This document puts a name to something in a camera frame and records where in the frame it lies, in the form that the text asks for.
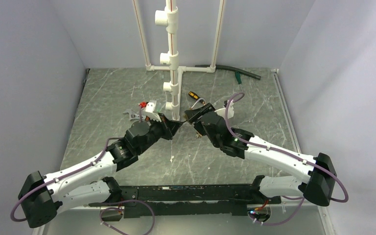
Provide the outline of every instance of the red object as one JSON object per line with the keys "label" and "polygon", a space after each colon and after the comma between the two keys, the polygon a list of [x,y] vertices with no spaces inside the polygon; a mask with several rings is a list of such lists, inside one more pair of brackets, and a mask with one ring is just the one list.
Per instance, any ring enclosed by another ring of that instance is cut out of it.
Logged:
{"label": "red object", "polygon": [[147,105],[148,105],[148,103],[146,103],[146,102],[142,102],[142,103],[139,104],[139,106],[142,107],[142,108],[146,107]]}

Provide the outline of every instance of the gray wall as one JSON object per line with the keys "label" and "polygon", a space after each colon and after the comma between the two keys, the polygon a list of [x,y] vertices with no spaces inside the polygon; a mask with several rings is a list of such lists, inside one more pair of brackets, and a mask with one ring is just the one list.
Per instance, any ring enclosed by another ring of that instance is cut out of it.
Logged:
{"label": "gray wall", "polygon": [[[217,63],[278,68],[314,0],[226,0]],[[88,68],[144,67],[131,0],[52,0]],[[219,0],[179,0],[180,64],[210,64]],[[155,11],[165,0],[140,0],[153,65],[168,51]]]}
{"label": "gray wall", "polygon": [[49,1],[0,0],[0,235],[31,234],[9,213],[29,173],[60,166],[84,75]]}
{"label": "gray wall", "polygon": [[303,151],[329,154],[350,194],[330,206],[338,234],[376,234],[376,0],[317,0],[280,72]]}

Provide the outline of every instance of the green hose end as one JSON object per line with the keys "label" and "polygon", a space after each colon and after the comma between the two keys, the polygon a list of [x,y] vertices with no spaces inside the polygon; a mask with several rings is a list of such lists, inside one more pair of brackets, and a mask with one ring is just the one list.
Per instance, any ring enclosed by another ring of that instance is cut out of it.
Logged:
{"label": "green hose end", "polygon": [[235,78],[237,79],[237,82],[238,82],[239,84],[241,84],[240,73],[236,71],[236,72],[234,72],[234,76],[235,76]]}

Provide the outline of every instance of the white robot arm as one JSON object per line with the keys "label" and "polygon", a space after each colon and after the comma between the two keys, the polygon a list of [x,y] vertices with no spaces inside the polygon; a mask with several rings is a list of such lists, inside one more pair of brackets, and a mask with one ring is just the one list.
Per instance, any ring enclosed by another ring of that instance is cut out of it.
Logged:
{"label": "white robot arm", "polygon": [[[183,122],[168,120],[155,112],[156,102],[149,102],[144,114],[150,117],[135,122],[123,138],[104,147],[94,157],[70,168],[44,176],[39,171],[28,175],[18,195],[18,203],[11,212],[13,221],[28,221],[31,228],[48,223],[58,213],[89,203],[113,203],[126,198],[112,177],[117,171],[138,160],[160,138],[171,140]],[[21,205],[24,219],[15,218],[15,210]]]}
{"label": "white robot arm", "polygon": [[296,153],[262,140],[246,130],[229,130],[222,116],[224,114],[215,112],[210,103],[199,109],[185,111],[185,118],[198,134],[206,135],[214,147],[227,155],[263,162],[291,175],[257,176],[253,186],[266,199],[275,196],[298,196],[318,206],[329,205],[336,180],[336,177],[331,175],[336,176],[336,173],[328,155],[320,153],[314,157]]}

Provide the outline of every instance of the gray work surface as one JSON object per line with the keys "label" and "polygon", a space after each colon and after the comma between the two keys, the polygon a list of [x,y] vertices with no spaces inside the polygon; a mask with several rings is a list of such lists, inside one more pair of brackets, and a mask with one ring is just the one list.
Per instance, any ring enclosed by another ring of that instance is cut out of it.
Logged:
{"label": "gray work surface", "polygon": [[[193,91],[218,109],[233,93],[246,96],[234,104],[230,119],[239,127],[270,143],[293,150],[292,138],[283,114],[282,102],[269,69],[247,69],[261,75],[255,80],[242,75],[237,84],[234,72],[185,72],[182,79],[181,115],[194,104]],[[106,139],[122,137],[133,121],[122,114],[138,110],[138,103],[157,100],[165,106],[171,95],[162,90],[169,82],[168,71],[145,69],[91,69],[77,109],[61,169],[99,153]],[[171,112],[162,109],[171,119]],[[119,171],[120,185],[190,185],[252,183],[257,175],[286,175],[269,165],[229,157],[214,148],[207,137],[197,139],[185,123],[172,141],[159,140],[139,156],[139,161]]]}

